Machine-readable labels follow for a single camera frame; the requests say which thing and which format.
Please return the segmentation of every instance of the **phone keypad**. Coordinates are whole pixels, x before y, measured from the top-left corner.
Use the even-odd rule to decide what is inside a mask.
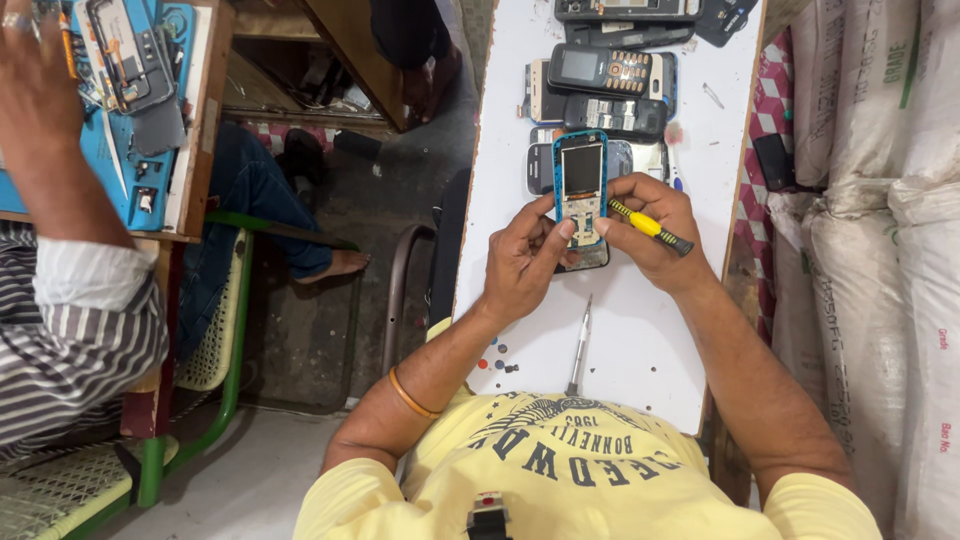
[[[642,79],[646,78],[648,74],[649,54],[613,51],[611,59],[612,61],[607,67],[605,87],[628,90],[638,94],[646,90],[646,85]]]

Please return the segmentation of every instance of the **blue phone frame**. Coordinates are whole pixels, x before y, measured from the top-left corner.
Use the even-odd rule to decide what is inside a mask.
[[[561,201],[561,189],[563,183],[563,164],[558,160],[557,152],[560,150],[560,145],[567,138],[573,138],[576,136],[582,135],[597,135],[600,138],[600,142],[603,144],[603,154],[600,157],[601,165],[601,178],[600,178],[600,217],[607,217],[607,134],[601,130],[584,130],[581,132],[576,132],[572,134],[566,134],[557,137],[553,141],[553,147],[551,149],[551,154],[553,155],[553,197],[554,197],[554,208],[556,209],[556,221],[560,223],[564,219],[564,208]],[[577,248],[589,248],[593,246],[598,246],[603,243],[603,238],[600,238],[600,241],[595,244],[590,244],[588,246],[577,246]]]

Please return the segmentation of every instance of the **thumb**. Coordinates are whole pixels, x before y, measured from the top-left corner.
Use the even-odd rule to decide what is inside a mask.
[[[549,279],[549,276],[553,276],[553,271],[557,268],[560,258],[566,253],[566,245],[570,243],[572,237],[573,221],[565,219],[554,225],[546,240],[543,240],[543,245],[540,246],[537,256],[530,263],[527,274],[533,274],[534,279],[540,279],[544,276]]]
[[[653,238],[641,233],[631,225],[620,223],[609,217],[598,217],[593,221],[593,228],[610,245],[633,259],[643,258],[648,250],[657,247],[654,245]]]

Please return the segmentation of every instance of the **blue jeans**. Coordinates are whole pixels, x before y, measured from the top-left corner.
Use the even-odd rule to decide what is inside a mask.
[[[219,197],[219,208],[224,210],[320,230],[317,220],[290,189],[273,156],[255,136],[235,124],[220,126],[209,196]],[[180,283],[177,360],[186,360],[204,339],[227,282],[236,236],[234,227],[207,223],[203,242],[186,246]],[[333,261],[326,246],[272,234],[271,239],[283,250],[294,278],[319,274]]]

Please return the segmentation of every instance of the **orange bangle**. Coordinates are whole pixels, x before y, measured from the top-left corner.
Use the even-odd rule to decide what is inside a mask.
[[[396,366],[390,368],[390,382],[394,385],[396,393],[399,394],[400,397],[403,398],[403,401],[407,402],[410,408],[414,409],[414,412],[416,412],[418,415],[431,420],[440,418],[439,412],[430,412],[429,410],[423,408],[407,394],[407,392],[403,389],[403,386],[400,386],[400,381],[396,379]]]

